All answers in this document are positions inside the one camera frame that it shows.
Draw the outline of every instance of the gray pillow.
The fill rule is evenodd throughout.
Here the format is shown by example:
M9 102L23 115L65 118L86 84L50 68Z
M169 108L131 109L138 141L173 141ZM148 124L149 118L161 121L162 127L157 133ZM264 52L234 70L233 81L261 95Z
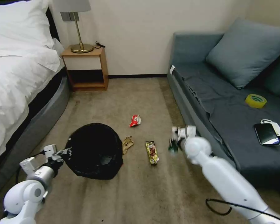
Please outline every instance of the gray pillow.
M280 27L236 19L206 61L242 89L279 55Z
M280 96L280 57L272 64L269 74L264 79L264 87Z

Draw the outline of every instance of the gold wrapper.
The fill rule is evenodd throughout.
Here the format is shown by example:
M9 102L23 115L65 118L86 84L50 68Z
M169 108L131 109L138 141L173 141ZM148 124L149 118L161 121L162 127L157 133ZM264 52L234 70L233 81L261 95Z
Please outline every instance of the gold wrapper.
M156 151L155 141L145 142L150 164L157 164L160 160Z

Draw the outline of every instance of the black mesh trash bin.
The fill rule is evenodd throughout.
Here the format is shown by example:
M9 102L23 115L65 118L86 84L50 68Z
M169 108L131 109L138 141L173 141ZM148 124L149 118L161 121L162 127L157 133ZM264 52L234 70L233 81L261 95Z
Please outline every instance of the black mesh trash bin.
M77 129L66 148L71 148L72 155L65 162L77 176L110 180L123 164L122 142L105 124L92 123Z

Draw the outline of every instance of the chip bag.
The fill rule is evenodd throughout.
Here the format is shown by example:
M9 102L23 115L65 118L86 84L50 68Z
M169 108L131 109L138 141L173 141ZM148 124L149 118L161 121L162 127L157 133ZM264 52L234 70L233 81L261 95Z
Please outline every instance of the chip bag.
M140 115L134 114L132 117L132 122L130 123L130 127L136 126L141 124L141 118Z
M145 142L150 164L157 164L160 160L156 151L155 141Z

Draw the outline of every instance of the lamp shade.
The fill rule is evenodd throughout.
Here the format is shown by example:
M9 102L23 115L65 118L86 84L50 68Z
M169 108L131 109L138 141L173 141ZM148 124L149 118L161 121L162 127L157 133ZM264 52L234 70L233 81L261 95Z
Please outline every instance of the lamp shade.
M60 12L86 12L91 10L89 0L53 0Z

